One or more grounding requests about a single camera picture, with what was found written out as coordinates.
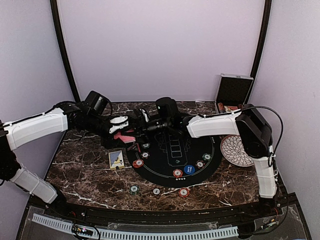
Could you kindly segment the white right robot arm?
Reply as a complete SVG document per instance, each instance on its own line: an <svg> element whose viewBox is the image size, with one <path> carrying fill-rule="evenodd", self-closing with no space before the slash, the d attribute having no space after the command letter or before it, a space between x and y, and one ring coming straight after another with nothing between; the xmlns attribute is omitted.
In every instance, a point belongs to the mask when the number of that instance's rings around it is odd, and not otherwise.
<svg viewBox="0 0 320 240"><path fill-rule="evenodd" d="M274 157L278 146L273 144L272 128L259 109L260 106L247 104L243 109L215 115L160 114L153 120L139 110L137 128L144 134L171 130L177 134L188 134L192 138L240 136L244 151L253 160L259 184L259 196L263 198L255 205L255 213L260 217L266 217L275 208L272 198L277 192Z"/></svg>

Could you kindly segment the red yellow poker chip stack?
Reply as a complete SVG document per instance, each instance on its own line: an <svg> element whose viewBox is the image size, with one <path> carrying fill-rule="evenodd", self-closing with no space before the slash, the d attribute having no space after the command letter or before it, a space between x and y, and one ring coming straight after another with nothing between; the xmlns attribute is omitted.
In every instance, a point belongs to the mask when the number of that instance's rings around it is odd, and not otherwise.
<svg viewBox="0 0 320 240"><path fill-rule="evenodd" d="M190 194L190 191L188 188L181 188L179 191L178 191L178 195L182 198L186 198L188 197Z"/></svg>

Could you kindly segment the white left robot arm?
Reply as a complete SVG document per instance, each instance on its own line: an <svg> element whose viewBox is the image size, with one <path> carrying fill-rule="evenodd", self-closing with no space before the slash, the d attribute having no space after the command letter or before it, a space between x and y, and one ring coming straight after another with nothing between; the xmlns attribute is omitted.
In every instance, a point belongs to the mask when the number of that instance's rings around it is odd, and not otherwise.
<svg viewBox="0 0 320 240"><path fill-rule="evenodd" d="M0 125L0 179L16 184L51 204L60 218L67 218L70 206L48 182L27 170L17 161L14 150L42 137L72 129L84 130L103 138L123 127L127 117L106 118L86 102L64 101L51 110L25 119Z"/></svg>

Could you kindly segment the red backed card deck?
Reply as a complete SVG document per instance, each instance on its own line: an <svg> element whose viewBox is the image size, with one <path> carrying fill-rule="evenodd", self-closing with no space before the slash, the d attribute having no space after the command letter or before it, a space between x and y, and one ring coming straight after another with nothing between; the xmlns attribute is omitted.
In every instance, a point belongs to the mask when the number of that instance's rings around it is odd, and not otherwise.
<svg viewBox="0 0 320 240"><path fill-rule="evenodd" d="M133 129L118 131L113 135L114 140L121 140L124 144L134 143L136 142L136 137L131 135L134 133Z"/></svg>

